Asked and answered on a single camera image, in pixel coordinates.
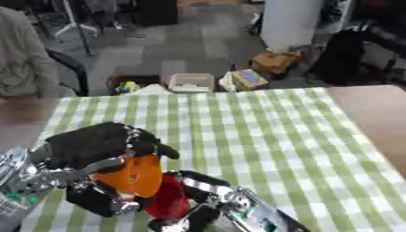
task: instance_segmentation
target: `table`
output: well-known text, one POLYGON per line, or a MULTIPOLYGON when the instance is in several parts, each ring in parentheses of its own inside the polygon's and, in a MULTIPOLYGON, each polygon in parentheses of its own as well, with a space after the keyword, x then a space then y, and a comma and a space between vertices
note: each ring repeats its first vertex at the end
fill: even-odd
MULTIPOLYGON (((101 121, 125 121, 179 150, 182 159, 164 159, 165 170, 193 169, 246 186, 314 231, 392 231, 406 220, 404 179, 331 98, 347 106, 357 95, 365 97, 357 88, 315 88, 64 99, 40 141, 101 121)), ((368 109, 376 101, 360 105, 369 108, 350 109, 372 117, 368 109)), ((135 213, 95 217, 56 190, 25 219, 23 231, 129 231, 145 224, 135 213)), ((220 223, 215 231, 225 227, 220 223)))
POLYGON ((0 102, 0 152, 15 146, 32 146, 57 102, 57 100, 0 102))
MULTIPOLYGON (((328 92, 406 178, 406 92, 391 85, 333 87, 328 92)), ((0 103, 0 152, 32 146, 57 102, 0 103)))

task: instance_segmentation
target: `checkered tablecloth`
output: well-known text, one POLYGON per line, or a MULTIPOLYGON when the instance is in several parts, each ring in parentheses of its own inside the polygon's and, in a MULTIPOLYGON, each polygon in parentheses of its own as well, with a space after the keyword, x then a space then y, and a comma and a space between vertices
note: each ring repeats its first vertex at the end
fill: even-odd
MULTIPOLYGON (((39 144, 102 121, 154 132, 181 154, 164 169, 249 187, 313 231, 406 231, 403 178, 325 89, 62 99, 39 144)), ((147 231, 146 220, 98 217, 55 190, 23 231, 147 231)))

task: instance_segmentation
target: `red object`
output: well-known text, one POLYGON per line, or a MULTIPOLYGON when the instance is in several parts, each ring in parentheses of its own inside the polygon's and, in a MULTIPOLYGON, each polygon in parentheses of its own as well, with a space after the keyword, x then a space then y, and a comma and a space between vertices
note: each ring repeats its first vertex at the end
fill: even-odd
POLYGON ((163 175, 158 193, 146 207, 147 213, 160 219, 182 218, 189 209, 188 198, 182 186, 171 175, 163 175))

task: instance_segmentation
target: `white cabinet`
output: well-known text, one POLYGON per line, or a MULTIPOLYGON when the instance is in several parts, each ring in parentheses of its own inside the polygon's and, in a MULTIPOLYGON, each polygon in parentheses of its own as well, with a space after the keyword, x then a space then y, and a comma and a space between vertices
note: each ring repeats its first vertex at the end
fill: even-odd
POLYGON ((262 39, 272 52, 310 44, 323 0, 266 0, 262 39))

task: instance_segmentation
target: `black bag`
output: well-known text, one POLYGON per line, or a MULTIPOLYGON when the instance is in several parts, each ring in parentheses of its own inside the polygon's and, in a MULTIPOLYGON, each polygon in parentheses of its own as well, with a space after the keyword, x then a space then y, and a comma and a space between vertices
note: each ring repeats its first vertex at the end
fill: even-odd
POLYGON ((346 85, 356 79, 363 54, 363 33, 341 31, 333 35, 308 73, 329 84, 346 85))

